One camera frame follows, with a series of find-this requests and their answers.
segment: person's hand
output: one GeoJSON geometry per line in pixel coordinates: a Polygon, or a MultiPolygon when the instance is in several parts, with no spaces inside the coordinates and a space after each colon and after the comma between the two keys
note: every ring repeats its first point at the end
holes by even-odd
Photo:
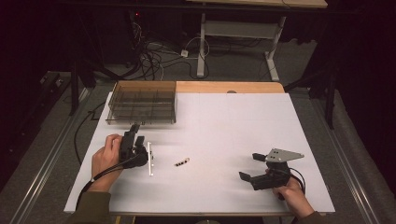
{"type": "MultiPolygon", "coordinates": [[[[119,163],[119,151],[122,136],[111,134],[106,138],[105,146],[100,148],[92,156],[92,177],[98,175],[105,169],[119,163]]],[[[120,176],[122,169],[103,175],[95,180],[88,191],[108,192],[113,183],[120,176]]]]}
{"type": "Polygon", "coordinates": [[[279,196],[279,193],[285,198],[289,210],[298,218],[307,217],[314,213],[314,209],[305,198],[300,184],[294,178],[291,178],[286,186],[274,188],[273,193],[279,196]]]}

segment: wooden table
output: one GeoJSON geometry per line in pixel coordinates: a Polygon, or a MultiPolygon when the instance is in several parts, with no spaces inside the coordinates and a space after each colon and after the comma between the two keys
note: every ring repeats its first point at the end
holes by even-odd
{"type": "MultiPolygon", "coordinates": [[[[325,8],[327,3],[324,0],[188,0],[192,2],[219,3],[219,4],[242,4],[269,7],[305,7],[305,8],[325,8]]],[[[279,75],[274,63],[274,55],[277,42],[282,34],[286,17],[280,17],[278,23],[256,23],[238,21],[210,21],[206,19],[206,14],[201,18],[200,52],[197,64],[197,76],[205,76],[205,41],[206,35],[218,36],[240,36],[249,38],[271,39],[271,50],[265,52],[268,72],[273,81],[279,81],[279,75]]]]}
{"type": "Polygon", "coordinates": [[[284,93],[277,82],[178,81],[177,92],[284,93]]]}

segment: black cable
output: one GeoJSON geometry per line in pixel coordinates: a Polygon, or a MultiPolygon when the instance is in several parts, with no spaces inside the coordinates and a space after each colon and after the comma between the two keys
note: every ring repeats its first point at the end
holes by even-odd
{"type": "MultiPolygon", "coordinates": [[[[191,69],[192,69],[191,64],[190,64],[190,63],[187,63],[187,62],[177,62],[177,63],[186,63],[186,64],[190,67],[190,69],[189,69],[189,76],[191,77],[191,69]]],[[[166,66],[163,66],[163,68],[167,68],[167,67],[173,66],[173,65],[175,65],[175,64],[177,64],[177,63],[168,64],[168,65],[166,65],[166,66]]]]}
{"type": "Polygon", "coordinates": [[[152,80],[154,80],[155,79],[155,72],[154,72],[154,64],[153,64],[153,58],[151,57],[151,55],[149,55],[149,54],[147,54],[147,56],[148,56],[148,62],[150,63],[150,65],[151,65],[151,74],[152,74],[152,80]]]}
{"type": "MultiPolygon", "coordinates": [[[[283,46],[283,44],[280,45],[280,47],[278,48],[277,52],[280,52],[280,51],[282,50],[282,46],[283,46]]],[[[276,50],[276,47],[273,47],[273,48],[268,52],[268,55],[270,55],[274,50],[276,50]]],[[[278,54],[276,55],[276,59],[273,59],[273,61],[276,61],[276,60],[277,60],[279,54],[280,54],[280,53],[278,53],[278,54]]],[[[264,60],[262,61],[262,63],[263,63],[264,61],[267,60],[267,55],[265,55],[265,53],[263,53],[262,56],[264,57],[264,60]]],[[[260,69],[259,69],[259,73],[258,73],[259,79],[258,79],[257,81],[261,81],[261,80],[262,80],[262,77],[266,77],[268,74],[271,73],[272,70],[276,69],[275,66],[272,67],[272,68],[268,68],[268,71],[267,71],[264,75],[260,76],[260,71],[261,71],[262,63],[260,64],[260,69]]]]}
{"type": "Polygon", "coordinates": [[[80,156],[78,155],[78,147],[77,147],[77,136],[78,136],[78,131],[79,131],[79,129],[81,128],[82,124],[85,122],[85,120],[87,120],[87,118],[88,118],[90,115],[92,115],[92,117],[93,117],[94,114],[95,114],[95,112],[96,112],[96,110],[97,110],[101,105],[104,105],[105,103],[106,103],[106,101],[104,101],[104,102],[102,102],[101,104],[99,104],[99,105],[98,105],[96,108],[94,108],[93,110],[88,111],[88,115],[82,120],[82,122],[78,125],[78,127],[77,127],[77,129],[76,129],[76,132],[75,132],[75,134],[74,134],[73,142],[74,142],[75,153],[76,153],[76,157],[77,157],[77,160],[78,160],[79,165],[81,165],[82,162],[81,162],[80,156]]]}
{"type": "Polygon", "coordinates": [[[286,5],[288,8],[291,7],[289,4],[285,3],[285,0],[282,0],[282,3],[283,3],[284,5],[286,5]]]}
{"type": "Polygon", "coordinates": [[[301,179],[303,180],[303,183],[304,183],[304,191],[303,191],[303,193],[305,194],[305,192],[306,192],[306,184],[305,184],[305,179],[304,179],[304,177],[303,177],[303,175],[300,173],[300,172],[298,172],[298,170],[296,170],[296,169],[294,169],[294,168],[290,168],[292,171],[295,171],[297,174],[299,174],[299,176],[301,177],[301,179]]]}
{"type": "Polygon", "coordinates": [[[233,41],[229,41],[227,39],[218,38],[218,37],[215,37],[215,36],[211,36],[211,39],[214,39],[216,41],[228,44],[228,47],[217,46],[217,45],[212,45],[211,44],[210,48],[213,49],[213,50],[210,51],[210,55],[213,56],[213,57],[221,57],[221,56],[227,55],[234,49],[254,48],[254,47],[257,47],[262,42],[262,39],[260,39],[260,38],[256,38],[256,39],[253,39],[253,40],[240,40],[240,41],[249,41],[249,43],[247,43],[247,44],[239,44],[239,43],[235,43],[233,41]],[[239,46],[241,48],[233,48],[233,45],[239,46]],[[214,54],[213,52],[216,50],[216,48],[219,48],[219,49],[220,48],[227,48],[227,50],[226,50],[226,52],[224,52],[222,54],[214,54]]]}
{"type": "Polygon", "coordinates": [[[174,47],[177,47],[177,48],[179,49],[179,51],[182,50],[182,47],[181,47],[179,44],[174,43],[173,41],[171,41],[171,40],[165,38],[163,35],[159,35],[159,34],[153,32],[152,30],[148,31],[148,35],[156,35],[156,36],[159,37],[160,39],[166,41],[166,43],[171,44],[171,45],[173,45],[174,47]]]}
{"type": "Polygon", "coordinates": [[[141,67],[142,68],[142,73],[143,73],[143,78],[145,80],[147,80],[147,78],[150,77],[150,75],[148,75],[148,73],[149,73],[149,70],[153,67],[153,63],[151,61],[148,61],[148,62],[150,63],[150,66],[142,65],[142,67],[141,67]]]}
{"type": "Polygon", "coordinates": [[[300,188],[301,188],[301,190],[303,191],[303,194],[305,195],[305,180],[304,180],[304,177],[303,177],[303,176],[301,175],[301,173],[298,172],[297,170],[295,170],[295,169],[293,169],[293,168],[289,168],[289,169],[291,169],[291,170],[293,170],[293,171],[296,171],[296,172],[302,177],[304,183],[303,183],[303,181],[300,180],[299,177],[297,177],[297,176],[294,175],[294,174],[290,174],[290,173],[288,173],[288,172],[286,172],[286,171],[277,170],[277,169],[270,169],[270,171],[275,171],[275,172],[278,172],[278,173],[281,173],[281,174],[284,174],[284,175],[289,175],[289,176],[292,177],[293,179],[296,179],[296,180],[299,182],[299,184],[300,184],[300,188]]]}
{"type": "Polygon", "coordinates": [[[82,194],[87,192],[87,190],[91,187],[91,185],[93,184],[93,182],[95,182],[96,180],[98,180],[100,177],[107,175],[111,172],[115,172],[118,170],[123,170],[123,168],[119,168],[119,169],[115,169],[117,167],[122,166],[123,164],[126,164],[132,160],[134,160],[137,156],[134,156],[126,161],[120,162],[118,164],[115,164],[107,169],[105,169],[104,171],[102,171],[101,173],[99,173],[98,175],[94,176],[90,181],[88,181],[88,183],[84,186],[84,188],[82,188],[81,192],[78,195],[78,199],[77,199],[77,203],[76,203],[76,210],[78,209],[78,205],[79,205],[79,201],[81,200],[82,194]]]}
{"type": "Polygon", "coordinates": [[[163,63],[170,63],[170,62],[173,62],[173,61],[176,61],[176,60],[179,60],[179,59],[184,59],[184,57],[180,56],[180,57],[177,57],[177,58],[175,58],[175,59],[171,59],[171,60],[169,60],[169,61],[165,61],[165,62],[163,62],[163,63]]]}

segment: gray floor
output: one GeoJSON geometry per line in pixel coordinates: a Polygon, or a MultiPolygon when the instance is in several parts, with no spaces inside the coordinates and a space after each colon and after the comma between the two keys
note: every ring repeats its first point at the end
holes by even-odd
{"type": "MultiPolygon", "coordinates": [[[[315,45],[297,46],[291,41],[278,47],[275,62],[280,83],[286,85],[301,76],[315,45]]],[[[210,52],[216,56],[209,54],[206,58],[209,67],[207,80],[270,81],[266,63],[262,62],[265,49],[268,49],[266,42],[254,48],[233,47],[232,51],[211,46],[210,52]]],[[[160,55],[163,62],[174,57],[164,53],[160,55]]],[[[181,61],[189,62],[191,71],[196,71],[195,60],[181,61]]],[[[189,67],[186,63],[178,63],[163,70],[160,68],[156,79],[192,80],[188,75],[189,67]]],[[[119,65],[110,65],[109,68],[118,73],[126,70],[119,65]]],[[[0,223],[9,223],[13,218],[13,223],[62,223],[68,217],[63,212],[64,205],[79,169],[73,146],[74,133],[88,111],[102,103],[114,85],[100,74],[97,79],[95,89],[83,91],[86,97],[81,98],[81,106],[74,117],[68,116],[70,91],[53,107],[21,165],[0,194],[0,223]],[[43,164],[53,166],[43,170],[43,164]],[[46,175],[37,179],[38,173],[46,175]]],[[[335,206],[336,212],[328,215],[330,222],[396,223],[393,195],[357,136],[341,97],[337,94],[335,98],[335,129],[332,131],[323,122],[321,100],[309,99],[304,89],[294,90],[290,95],[335,206]]],[[[100,111],[98,109],[95,115],[97,118],[100,111]]],[[[96,123],[96,120],[88,119],[79,130],[81,157],[91,141],[96,123]]],[[[289,217],[283,217],[283,223],[289,220],[289,217]]],[[[265,217],[264,221],[267,224],[279,223],[277,217],[265,217]]],[[[124,217],[121,223],[131,223],[131,219],[124,217]]]]}

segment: white table surface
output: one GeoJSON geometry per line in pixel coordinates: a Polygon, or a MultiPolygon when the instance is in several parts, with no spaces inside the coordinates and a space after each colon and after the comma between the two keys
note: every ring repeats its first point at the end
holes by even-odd
{"type": "MultiPolygon", "coordinates": [[[[91,158],[107,135],[130,125],[108,125],[108,105],[92,137],[65,212],[74,212],[78,195],[91,179],[91,158]]],[[[110,212],[130,215],[272,216],[289,214],[270,189],[253,190],[238,172],[263,175],[266,165],[252,153],[273,147],[304,154],[289,161],[306,181],[315,210],[334,207],[287,93],[178,93],[177,123],[140,126],[151,142],[153,176],[145,166],[124,170],[111,189],[110,212]],[[174,164],[190,158],[184,165],[174,164]]]]}

